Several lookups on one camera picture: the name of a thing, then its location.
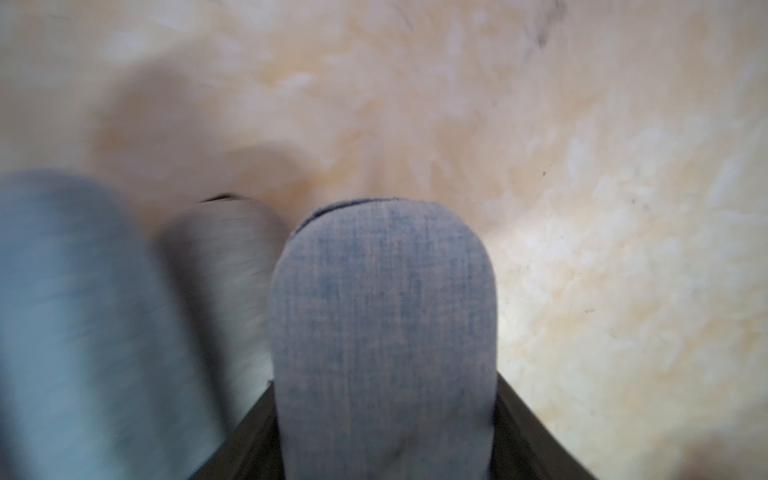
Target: marbled surface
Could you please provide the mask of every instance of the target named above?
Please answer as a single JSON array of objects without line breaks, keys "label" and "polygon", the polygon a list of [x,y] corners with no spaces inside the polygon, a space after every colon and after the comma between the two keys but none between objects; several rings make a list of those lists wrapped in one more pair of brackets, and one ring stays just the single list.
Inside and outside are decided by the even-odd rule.
[{"label": "marbled surface", "polygon": [[768,478],[765,0],[0,0],[0,172],[152,231],[402,195],[492,255],[499,369],[601,478]]}]

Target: stain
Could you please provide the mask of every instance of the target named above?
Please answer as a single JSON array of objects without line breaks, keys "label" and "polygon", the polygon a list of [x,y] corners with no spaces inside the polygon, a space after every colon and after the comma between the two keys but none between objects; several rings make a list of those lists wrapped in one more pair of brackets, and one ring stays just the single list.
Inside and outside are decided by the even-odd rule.
[{"label": "stain", "polygon": [[704,350],[706,345],[715,343],[718,336],[722,335],[722,325],[717,320],[710,320],[686,338],[679,354],[668,368],[658,373],[659,377],[674,377],[685,365],[696,362],[696,354]]},{"label": "stain", "polygon": [[408,14],[405,13],[405,11],[403,11],[403,9],[397,5],[394,5],[393,8],[398,13],[398,15],[400,15],[400,18],[402,18],[402,22],[406,25],[407,29],[414,31],[415,29],[413,27],[413,22],[411,22],[411,18],[408,16]]},{"label": "stain", "polygon": [[377,478],[393,478],[393,472],[402,471],[404,465],[414,461],[413,456],[415,452],[423,452],[430,447],[434,448],[439,445],[439,443],[436,443],[436,439],[439,438],[438,433],[450,430],[452,424],[456,425],[464,422],[465,417],[461,415],[461,408],[459,407],[463,403],[463,396],[462,390],[458,398],[455,399],[456,405],[448,409],[443,415],[440,415],[439,419],[434,422],[418,425],[417,429],[414,429],[414,431],[400,439],[395,448],[392,449],[392,452],[383,458],[381,467],[376,469],[383,472],[383,475]]},{"label": "stain", "polygon": [[545,409],[538,410],[536,416],[544,424],[552,423],[554,420],[566,416],[568,411],[562,405],[553,405]]},{"label": "stain", "polygon": [[535,31],[534,38],[539,48],[547,46],[553,27],[565,18],[566,13],[568,13],[568,7],[563,0],[552,2]]},{"label": "stain", "polygon": [[333,55],[342,55],[350,48],[343,40],[307,41],[306,38],[322,38],[305,31],[296,38],[285,41],[271,41],[270,49],[274,58],[265,63],[258,71],[259,82],[269,88],[277,88],[288,78],[296,74],[308,74],[322,77],[328,71],[325,59]]}]

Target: beige wall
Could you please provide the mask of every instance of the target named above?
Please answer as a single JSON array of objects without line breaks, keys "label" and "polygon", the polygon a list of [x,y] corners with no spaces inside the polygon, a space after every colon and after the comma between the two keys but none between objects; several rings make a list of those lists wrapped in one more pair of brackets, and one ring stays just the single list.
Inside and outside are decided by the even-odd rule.
[{"label": "beige wall", "polygon": [[768,2],[0,0],[0,171],[99,176],[149,230],[438,200],[499,369],[602,478],[768,477]]}]

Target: textured wall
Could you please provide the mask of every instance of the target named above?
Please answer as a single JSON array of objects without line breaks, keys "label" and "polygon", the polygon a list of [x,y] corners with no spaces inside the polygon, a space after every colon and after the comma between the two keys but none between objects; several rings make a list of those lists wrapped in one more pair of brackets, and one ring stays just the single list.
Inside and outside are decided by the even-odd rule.
[{"label": "textured wall", "polygon": [[0,0],[0,171],[148,230],[441,201],[492,254],[499,369],[603,478],[768,477],[768,2]]}]

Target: dark mark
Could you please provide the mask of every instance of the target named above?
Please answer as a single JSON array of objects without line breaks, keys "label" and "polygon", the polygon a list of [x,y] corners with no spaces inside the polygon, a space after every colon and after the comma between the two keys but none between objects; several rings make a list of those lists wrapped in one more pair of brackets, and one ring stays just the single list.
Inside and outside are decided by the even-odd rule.
[{"label": "dark mark", "polygon": [[406,455],[408,455],[408,452],[412,452],[415,447],[418,445],[424,445],[426,439],[435,438],[433,435],[436,435],[437,432],[440,432],[441,429],[445,429],[445,424],[448,422],[456,422],[461,417],[458,417],[458,414],[460,411],[460,405],[463,402],[467,402],[465,399],[466,394],[464,393],[464,390],[462,390],[458,394],[458,399],[456,402],[456,406],[451,408],[445,416],[438,419],[434,423],[423,425],[422,429],[424,429],[424,432],[413,432],[410,435],[406,436],[404,439],[402,439],[398,445],[395,447],[395,449],[390,453],[389,455],[384,457],[384,461],[382,462],[382,467],[377,468],[376,470],[381,470],[384,475],[382,478],[394,478],[392,475],[387,475],[387,473],[392,474],[393,471],[398,469],[398,466],[402,462],[402,458]]},{"label": "dark mark", "polygon": [[555,26],[555,24],[565,18],[565,14],[567,12],[568,7],[565,5],[564,0],[554,0],[552,2],[552,7],[547,10],[547,13],[544,15],[544,19],[536,29],[535,40],[536,45],[538,45],[539,48],[544,48],[547,46],[552,28]]},{"label": "dark mark", "polygon": [[406,24],[406,27],[408,27],[408,30],[413,31],[413,23],[411,22],[411,18],[399,6],[394,5],[394,9],[400,14],[403,22]]}]

